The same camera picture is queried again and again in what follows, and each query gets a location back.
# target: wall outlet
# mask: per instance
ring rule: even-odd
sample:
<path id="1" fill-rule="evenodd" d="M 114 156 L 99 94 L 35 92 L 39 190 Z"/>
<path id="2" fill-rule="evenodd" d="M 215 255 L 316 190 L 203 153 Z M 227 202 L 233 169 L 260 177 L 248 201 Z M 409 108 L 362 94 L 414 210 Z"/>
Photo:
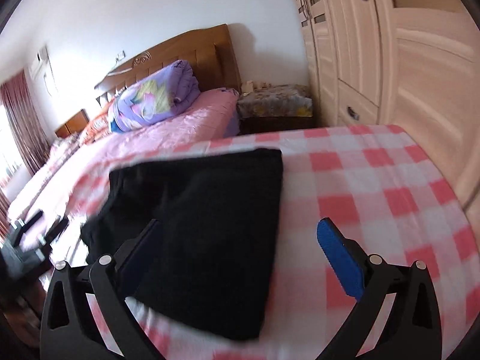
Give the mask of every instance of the wall outlet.
<path id="1" fill-rule="evenodd" d="M 122 50 L 116 57 L 115 57 L 115 62 L 120 62 L 125 58 L 125 51 Z"/>

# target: black fabric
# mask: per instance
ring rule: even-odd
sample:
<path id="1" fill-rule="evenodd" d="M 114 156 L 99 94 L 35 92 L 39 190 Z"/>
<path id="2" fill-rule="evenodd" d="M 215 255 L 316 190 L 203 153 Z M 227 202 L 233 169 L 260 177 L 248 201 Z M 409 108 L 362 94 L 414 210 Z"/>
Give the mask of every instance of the black fabric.
<path id="1" fill-rule="evenodd" d="M 154 218 L 163 241 L 135 298 L 233 340 L 257 338 L 275 255 L 279 150 L 141 163 L 110 173 L 110 195 L 82 228 L 88 263 Z"/>

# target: curtain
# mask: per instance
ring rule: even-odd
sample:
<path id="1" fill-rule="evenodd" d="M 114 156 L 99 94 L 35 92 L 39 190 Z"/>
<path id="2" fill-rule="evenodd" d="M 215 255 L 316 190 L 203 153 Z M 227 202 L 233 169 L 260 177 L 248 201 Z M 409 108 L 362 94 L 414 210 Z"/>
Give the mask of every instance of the curtain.
<path id="1" fill-rule="evenodd" d="M 0 87 L 0 97 L 20 156 L 34 175 L 47 162 L 50 145 L 33 107 L 24 71 Z"/>
<path id="2" fill-rule="evenodd" d="M 10 202 L 0 190 L 0 239 L 4 239 L 8 234 L 7 212 Z"/>

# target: red and white tablecloth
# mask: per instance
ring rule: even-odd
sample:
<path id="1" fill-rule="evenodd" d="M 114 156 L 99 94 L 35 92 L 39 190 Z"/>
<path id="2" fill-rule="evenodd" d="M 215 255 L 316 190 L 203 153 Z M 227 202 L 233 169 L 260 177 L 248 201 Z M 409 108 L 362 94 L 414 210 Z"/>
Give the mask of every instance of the red and white tablecloth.
<path id="1" fill-rule="evenodd" d="M 277 254 L 260 339 L 229 342 L 167 320 L 128 299 L 162 354 L 168 360 L 315 359 L 355 301 L 344 294 L 316 241 L 318 221 L 329 216 L 368 254 L 408 266 L 417 259 L 426 262 L 440 306 L 445 358 L 480 311 L 479 253 L 450 186 L 399 127 L 268 133 L 109 159 L 89 167 L 80 178 L 67 212 L 73 216 L 96 212 L 108 195 L 108 173 L 114 167 L 256 147 L 281 149 L 285 167 Z M 388 297 L 385 304 L 392 301 Z M 92 307 L 105 340 L 114 347 L 98 307 Z M 362 351 L 374 347 L 388 312 L 389 307 L 382 309 Z"/>

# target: blue textured pad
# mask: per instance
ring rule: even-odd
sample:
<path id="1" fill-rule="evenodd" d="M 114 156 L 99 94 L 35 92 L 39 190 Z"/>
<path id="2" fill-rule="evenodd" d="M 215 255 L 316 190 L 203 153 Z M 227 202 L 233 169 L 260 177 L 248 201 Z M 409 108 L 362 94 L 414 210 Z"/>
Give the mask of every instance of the blue textured pad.
<path id="1" fill-rule="evenodd" d="M 346 249 L 335 229 L 325 219 L 318 223 L 317 240 L 340 280 L 343 290 L 358 302 L 365 290 L 363 271 Z"/>

